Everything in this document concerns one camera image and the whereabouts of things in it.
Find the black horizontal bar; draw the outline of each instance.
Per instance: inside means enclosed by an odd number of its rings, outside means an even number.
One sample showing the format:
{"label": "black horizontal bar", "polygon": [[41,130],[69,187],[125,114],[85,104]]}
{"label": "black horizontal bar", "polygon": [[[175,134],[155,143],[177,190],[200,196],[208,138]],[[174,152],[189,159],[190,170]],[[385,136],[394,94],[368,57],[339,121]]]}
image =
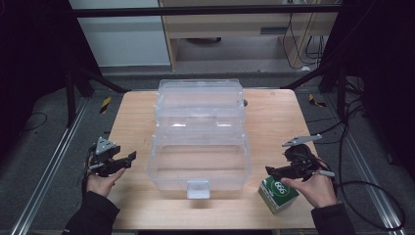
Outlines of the black horizontal bar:
{"label": "black horizontal bar", "polygon": [[203,6],[203,7],[160,7],[160,8],[118,8],[78,9],[71,11],[45,12],[47,15],[74,16],[76,18],[107,17],[148,17],[183,15],[224,15],[224,14],[271,14],[271,13],[329,13],[353,11],[359,6],[338,4],[308,5],[247,5],[247,6]]}

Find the gray carpet floor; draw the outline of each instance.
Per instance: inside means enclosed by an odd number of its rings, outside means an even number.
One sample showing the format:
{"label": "gray carpet floor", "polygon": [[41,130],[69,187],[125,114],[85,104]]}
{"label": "gray carpet floor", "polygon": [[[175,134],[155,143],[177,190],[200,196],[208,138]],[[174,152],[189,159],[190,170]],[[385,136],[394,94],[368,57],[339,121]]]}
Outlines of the gray carpet floor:
{"label": "gray carpet floor", "polygon": [[[181,72],[178,64],[176,73],[144,73],[140,76],[118,76],[112,74],[108,79],[114,83],[133,90],[157,89],[160,79],[163,78],[239,78],[244,87],[279,87],[301,77],[304,71],[247,69],[232,72],[204,71]],[[330,107],[320,107],[309,103],[309,94],[313,94],[317,102],[329,104],[335,93],[319,94],[315,89],[316,78],[296,91],[300,107],[310,133],[319,133],[337,122],[336,115]],[[76,103],[87,102],[85,115],[82,117],[78,129],[70,140],[67,151],[42,201],[35,218],[30,225],[30,232],[37,230],[62,230],[71,215],[78,209],[80,203],[80,185],[78,178],[83,170],[83,161],[88,147],[95,143],[99,136],[109,136],[122,94],[114,93],[100,84],[94,83],[96,91],[92,98],[85,99],[76,95]],[[112,97],[110,105],[104,114],[100,114],[105,98]],[[355,99],[355,95],[347,95],[347,100]],[[9,152],[8,160],[0,165],[0,234],[9,234],[10,229],[22,214],[37,182],[54,154],[60,139],[64,135],[67,124],[67,107],[65,90],[59,90],[39,99],[33,108],[33,116],[27,121],[25,131]],[[326,160],[334,172],[339,170],[339,143],[342,131],[339,127],[328,131],[323,139],[315,143],[318,155]],[[380,186],[390,191],[404,208],[406,225],[404,233],[415,234],[415,208],[412,199],[415,196],[415,183],[405,169],[398,165],[389,164],[387,151],[382,141],[372,127],[370,120],[365,117],[364,110],[349,120],[349,133],[358,145],[370,170],[373,171]],[[342,151],[343,179],[359,180],[361,172],[358,164],[352,157],[351,150],[344,145]],[[347,186],[347,197],[359,211],[379,224],[383,224],[378,208],[365,186]],[[391,234],[374,228],[352,212],[348,214],[358,234]],[[316,234],[313,230],[302,231],[303,234]],[[280,234],[299,234],[299,230],[284,230]],[[234,231],[234,234],[246,234],[243,231]]]}

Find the black sleeve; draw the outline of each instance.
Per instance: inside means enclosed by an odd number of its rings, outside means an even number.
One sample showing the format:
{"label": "black sleeve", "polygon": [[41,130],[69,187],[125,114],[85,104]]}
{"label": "black sleeve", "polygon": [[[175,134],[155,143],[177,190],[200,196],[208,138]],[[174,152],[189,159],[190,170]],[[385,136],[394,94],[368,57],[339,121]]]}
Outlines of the black sleeve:
{"label": "black sleeve", "polygon": [[63,235],[111,235],[119,209],[107,198],[87,192],[80,209],[70,218]]}
{"label": "black sleeve", "polygon": [[344,204],[337,204],[311,211],[319,235],[355,234]]}

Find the person's hand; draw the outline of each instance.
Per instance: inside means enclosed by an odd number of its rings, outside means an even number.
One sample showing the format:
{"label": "person's hand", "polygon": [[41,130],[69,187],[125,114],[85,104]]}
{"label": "person's hand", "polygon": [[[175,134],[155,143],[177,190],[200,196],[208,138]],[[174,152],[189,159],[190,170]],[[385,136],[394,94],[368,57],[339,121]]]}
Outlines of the person's hand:
{"label": "person's hand", "polygon": [[125,173],[125,168],[120,169],[108,177],[101,177],[94,172],[89,173],[86,183],[86,192],[92,191],[107,198],[108,195],[110,195],[115,182]]}
{"label": "person's hand", "polygon": [[315,208],[325,208],[337,203],[332,180],[325,175],[315,173],[305,182],[282,178],[281,182],[299,190]]}

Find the person's arm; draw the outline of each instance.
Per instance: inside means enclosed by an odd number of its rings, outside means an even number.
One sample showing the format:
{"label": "person's arm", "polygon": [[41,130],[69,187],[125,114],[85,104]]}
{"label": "person's arm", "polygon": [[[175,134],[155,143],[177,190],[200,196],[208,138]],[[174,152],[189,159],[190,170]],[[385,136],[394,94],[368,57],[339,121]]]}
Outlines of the person's arm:
{"label": "person's arm", "polygon": [[338,204],[333,183],[329,177],[316,173],[305,182],[289,178],[282,178],[281,182],[299,190],[315,207],[311,215],[318,234],[355,234],[345,205]]}
{"label": "person's arm", "polygon": [[95,173],[89,174],[82,205],[70,218],[63,235],[112,234],[119,209],[107,197],[124,172],[125,168],[109,177],[100,177]]}

